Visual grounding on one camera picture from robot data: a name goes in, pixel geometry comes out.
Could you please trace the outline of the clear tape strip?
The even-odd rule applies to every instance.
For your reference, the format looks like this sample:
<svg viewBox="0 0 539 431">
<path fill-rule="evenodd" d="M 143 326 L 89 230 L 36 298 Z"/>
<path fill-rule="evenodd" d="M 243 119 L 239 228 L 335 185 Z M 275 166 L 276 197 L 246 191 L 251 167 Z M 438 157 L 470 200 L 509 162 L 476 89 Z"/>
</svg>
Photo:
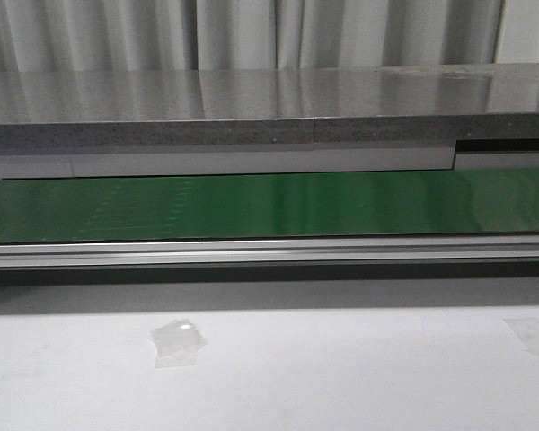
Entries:
<svg viewBox="0 0 539 431">
<path fill-rule="evenodd" d="M 536 318 L 509 318 L 503 320 L 526 350 L 539 356 L 539 320 Z"/>
</svg>

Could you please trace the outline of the aluminium conveyor side rail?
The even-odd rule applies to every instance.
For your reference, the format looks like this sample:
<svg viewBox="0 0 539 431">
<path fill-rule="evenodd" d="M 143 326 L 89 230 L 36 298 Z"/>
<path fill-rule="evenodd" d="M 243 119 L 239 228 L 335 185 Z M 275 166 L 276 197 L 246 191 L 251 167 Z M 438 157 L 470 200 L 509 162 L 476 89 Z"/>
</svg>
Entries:
<svg viewBox="0 0 539 431">
<path fill-rule="evenodd" d="M 0 269 L 539 259 L 539 233 L 0 245 Z"/>
</svg>

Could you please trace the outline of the clear tape patch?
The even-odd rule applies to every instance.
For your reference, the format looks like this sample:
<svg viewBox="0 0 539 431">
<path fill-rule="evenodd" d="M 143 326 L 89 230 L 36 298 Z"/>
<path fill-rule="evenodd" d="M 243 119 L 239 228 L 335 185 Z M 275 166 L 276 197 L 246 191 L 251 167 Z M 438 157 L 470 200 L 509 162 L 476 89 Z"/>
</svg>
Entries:
<svg viewBox="0 0 539 431">
<path fill-rule="evenodd" d="M 153 329 L 150 339 L 155 345 L 155 368 L 194 366 L 199 351 L 208 340 L 189 319 L 174 320 Z"/>
</svg>

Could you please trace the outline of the green conveyor belt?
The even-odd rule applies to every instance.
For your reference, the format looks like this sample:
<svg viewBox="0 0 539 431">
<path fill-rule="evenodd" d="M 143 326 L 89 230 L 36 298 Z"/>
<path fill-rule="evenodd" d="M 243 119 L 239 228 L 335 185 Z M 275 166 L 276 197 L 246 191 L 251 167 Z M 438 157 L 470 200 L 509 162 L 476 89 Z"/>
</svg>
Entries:
<svg viewBox="0 0 539 431">
<path fill-rule="evenodd" d="M 0 244 L 539 232 L 539 168 L 0 180 Z"/>
</svg>

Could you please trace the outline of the white pleated curtain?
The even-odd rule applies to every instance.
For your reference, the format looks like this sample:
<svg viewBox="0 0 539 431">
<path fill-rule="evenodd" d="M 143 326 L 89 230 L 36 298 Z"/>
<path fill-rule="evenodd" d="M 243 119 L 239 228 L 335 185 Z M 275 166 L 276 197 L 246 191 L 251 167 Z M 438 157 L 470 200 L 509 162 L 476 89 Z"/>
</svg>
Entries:
<svg viewBox="0 0 539 431">
<path fill-rule="evenodd" d="M 0 1 L 0 71 L 539 63 L 539 1 Z"/>
</svg>

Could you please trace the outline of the grey stone countertop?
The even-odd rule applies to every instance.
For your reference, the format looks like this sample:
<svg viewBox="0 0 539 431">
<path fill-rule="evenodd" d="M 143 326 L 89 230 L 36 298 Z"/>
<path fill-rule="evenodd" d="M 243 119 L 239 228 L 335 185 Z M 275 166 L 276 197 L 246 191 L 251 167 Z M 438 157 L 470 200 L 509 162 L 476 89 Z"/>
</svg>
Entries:
<svg viewBox="0 0 539 431">
<path fill-rule="evenodd" d="M 539 64 L 0 72 L 0 154 L 539 138 Z"/>
</svg>

